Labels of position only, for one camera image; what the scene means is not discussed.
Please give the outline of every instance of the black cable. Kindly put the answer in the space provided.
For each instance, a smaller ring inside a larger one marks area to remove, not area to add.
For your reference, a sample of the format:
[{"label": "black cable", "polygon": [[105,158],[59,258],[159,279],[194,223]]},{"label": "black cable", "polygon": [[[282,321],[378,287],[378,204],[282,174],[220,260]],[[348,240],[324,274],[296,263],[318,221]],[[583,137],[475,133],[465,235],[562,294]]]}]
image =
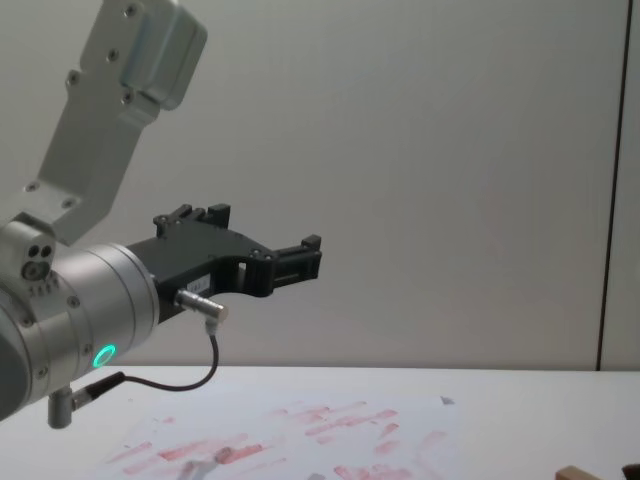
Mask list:
[{"label": "black cable", "polygon": [[209,340],[211,340],[211,347],[213,348],[213,363],[211,364],[211,369],[209,370],[209,373],[207,373],[207,375],[199,382],[193,383],[191,385],[173,386],[173,385],[164,385],[162,383],[152,382],[151,380],[146,380],[144,378],[130,377],[128,375],[125,375],[124,381],[139,383],[141,385],[146,385],[147,387],[157,388],[158,390],[166,390],[168,392],[187,392],[189,390],[195,390],[196,388],[200,388],[201,386],[203,386],[205,383],[207,383],[209,380],[213,378],[213,376],[216,373],[216,370],[218,370],[218,363],[220,361],[220,350],[218,349],[218,341],[216,340],[216,337],[212,335],[209,337]]}]

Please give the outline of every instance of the robotic arm link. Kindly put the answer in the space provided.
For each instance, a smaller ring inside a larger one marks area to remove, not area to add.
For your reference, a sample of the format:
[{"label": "robotic arm link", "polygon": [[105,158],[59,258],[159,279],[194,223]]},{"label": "robotic arm link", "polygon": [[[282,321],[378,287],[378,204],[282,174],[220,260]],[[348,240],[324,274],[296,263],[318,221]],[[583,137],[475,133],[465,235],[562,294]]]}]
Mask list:
[{"label": "robotic arm link", "polygon": [[48,395],[50,425],[67,426],[93,399],[70,382],[184,310],[207,319],[212,376],[228,312],[210,297],[318,277],[320,237],[270,250],[228,229],[228,205],[183,205],[129,247],[56,252],[107,215],[142,129],[181,103],[206,38],[176,0],[103,0],[40,173],[0,209],[0,421]]}]

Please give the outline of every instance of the glowing status light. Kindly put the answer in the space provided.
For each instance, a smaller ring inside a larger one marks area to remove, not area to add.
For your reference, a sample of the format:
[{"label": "glowing status light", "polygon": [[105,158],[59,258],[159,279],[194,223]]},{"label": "glowing status light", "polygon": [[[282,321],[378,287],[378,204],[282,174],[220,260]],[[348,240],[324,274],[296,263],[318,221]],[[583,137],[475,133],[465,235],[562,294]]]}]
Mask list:
[{"label": "glowing status light", "polygon": [[100,368],[109,362],[116,354],[116,346],[113,344],[105,345],[93,359],[93,368]]}]

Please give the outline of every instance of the silver cylinder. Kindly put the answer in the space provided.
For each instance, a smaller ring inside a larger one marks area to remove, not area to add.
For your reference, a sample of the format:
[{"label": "silver cylinder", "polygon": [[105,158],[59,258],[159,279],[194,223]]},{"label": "silver cylinder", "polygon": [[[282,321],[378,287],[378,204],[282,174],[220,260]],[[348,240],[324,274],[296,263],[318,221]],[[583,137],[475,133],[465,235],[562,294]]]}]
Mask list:
[{"label": "silver cylinder", "polygon": [[19,409],[69,385],[142,343],[158,324],[151,275],[118,245],[60,253],[46,281],[9,289],[12,295],[0,297],[0,334],[14,346],[8,358],[26,367],[20,371],[27,378],[3,385],[21,393],[11,397],[11,407],[0,408],[0,420],[18,398]]}]

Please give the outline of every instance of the table surface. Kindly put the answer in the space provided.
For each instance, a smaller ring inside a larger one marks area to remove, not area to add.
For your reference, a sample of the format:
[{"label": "table surface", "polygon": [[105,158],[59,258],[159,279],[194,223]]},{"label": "table surface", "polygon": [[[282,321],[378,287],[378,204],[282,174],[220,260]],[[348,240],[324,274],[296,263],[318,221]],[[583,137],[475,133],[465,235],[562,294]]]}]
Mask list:
[{"label": "table surface", "polygon": [[[74,384],[102,378],[105,367]],[[128,374],[184,384],[205,367],[123,367]],[[443,395],[456,401],[460,461],[467,479],[552,480],[566,465],[608,479],[640,462],[640,373],[223,367],[218,383],[323,392]],[[166,395],[125,384],[47,426],[41,400],[0,423],[0,478],[73,479],[100,462]]]}]

